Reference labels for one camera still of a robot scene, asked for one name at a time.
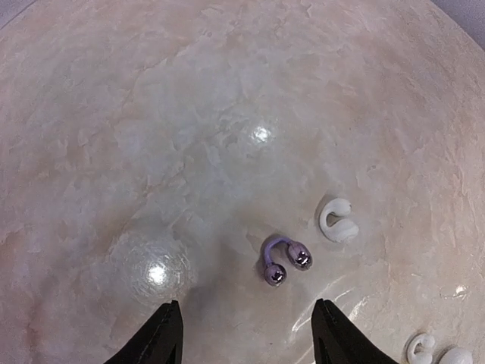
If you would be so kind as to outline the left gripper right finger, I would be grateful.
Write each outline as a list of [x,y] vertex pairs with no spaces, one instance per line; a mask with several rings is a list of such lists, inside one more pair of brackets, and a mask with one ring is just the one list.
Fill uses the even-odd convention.
[[319,299],[311,314],[316,364],[397,364],[331,301]]

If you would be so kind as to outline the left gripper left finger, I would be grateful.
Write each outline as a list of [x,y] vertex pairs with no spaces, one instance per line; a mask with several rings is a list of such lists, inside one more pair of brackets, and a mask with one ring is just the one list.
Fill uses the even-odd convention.
[[105,364],[181,364],[183,318],[179,303],[162,304]]

